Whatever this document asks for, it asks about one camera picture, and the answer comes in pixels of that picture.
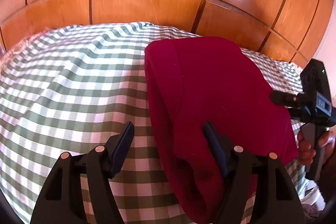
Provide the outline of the person's right hand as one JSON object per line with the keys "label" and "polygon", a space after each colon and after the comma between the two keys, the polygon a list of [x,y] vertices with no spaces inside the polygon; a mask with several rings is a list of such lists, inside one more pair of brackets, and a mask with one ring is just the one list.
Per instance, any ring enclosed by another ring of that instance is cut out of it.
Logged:
{"label": "person's right hand", "polygon": [[[315,149],[313,149],[311,144],[303,138],[301,131],[298,133],[297,139],[299,163],[305,166],[311,165],[316,154]],[[325,164],[335,151],[335,132],[333,130],[324,132],[318,139],[318,146],[320,148],[325,148],[325,155],[323,158],[323,163]]]}

